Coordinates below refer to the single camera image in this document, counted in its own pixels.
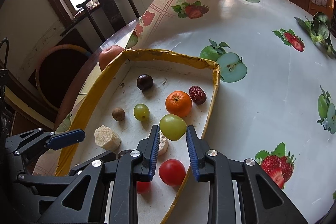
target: wooden chair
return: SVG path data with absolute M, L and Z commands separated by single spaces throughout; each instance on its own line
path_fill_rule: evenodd
M 102 42 L 105 42 L 106 41 L 105 37 L 103 36 L 95 20 L 93 19 L 90 13 L 90 10 L 86 6 L 89 1 L 91 0 L 85 0 L 83 3 L 78 4 L 76 7 L 77 8 L 82 7 L 84 9 L 87 17 L 89 18 L 91 24 L 93 25 L 100 39 L 102 40 Z M 133 0 L 128 0 L 128 1 L 133 9 L 135 16 L 139 18 L 140 17 L 139 12 L 137 8 L 135 7 Z M 111 23 L 115 32 L 119 31 L 122 27 L 126 26 L 126 23 L 114 0 L 98 0 L 98 2 L 100 4 L 100 7 L 103 9 L 105 15 L 107 16 L 109 22 Z

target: fruit-patterned tablecloth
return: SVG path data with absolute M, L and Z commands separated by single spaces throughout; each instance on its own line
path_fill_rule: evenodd
M 288 0 L 154 0 L 126 48 L 220 64 L 210 147 L 233 160 L 255 159 L 315 223 L 336 189 L 336 52 L 329 28 L 324 14 L 312 17 Z M 206 223 L 208 198 L 208 188 L 190 179 L 167 223 Z

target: tomato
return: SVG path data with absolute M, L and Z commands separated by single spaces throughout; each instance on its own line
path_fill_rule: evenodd
M 184 180 L 185 169 L 179 160 L 166 160 L 159 168 L 159 176 L 167 185 L 179 186 Z
M 140 195 L 146 194 L 151 189 L 151 183 L 145 181 L 136 182 L 136 192 Z
M 319 110 L 319 115 L 320 115 L 321 119 L 323 120 L 324 118 L 327 117 L 327 112 L 328 112 L 327 101 L 324 98 L 323 94 L 321 94 L 319 96 L 317 106 L 318 106 L 318 110 Z

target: blue gripper pad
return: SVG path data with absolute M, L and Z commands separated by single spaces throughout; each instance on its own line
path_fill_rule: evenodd
M 69 145 L 80 143 L 85 139 L 85 132 L 81 129 L 75 129 L 61 134 L 54 135 L 47 143 L 47 148 L 59 150 Z
M 155 175 L 156 162 L 157 162 L 158 153 L 159 153 L 159 145 L 160 145 L 160 127 L 157 126 L 155 130 L 155 138 L 153 141 L 151 157 L 150 157 L 150 168 L 149 168 L 149 173 L 148 173 L 150 180 L 152 180 L 153 176 Z

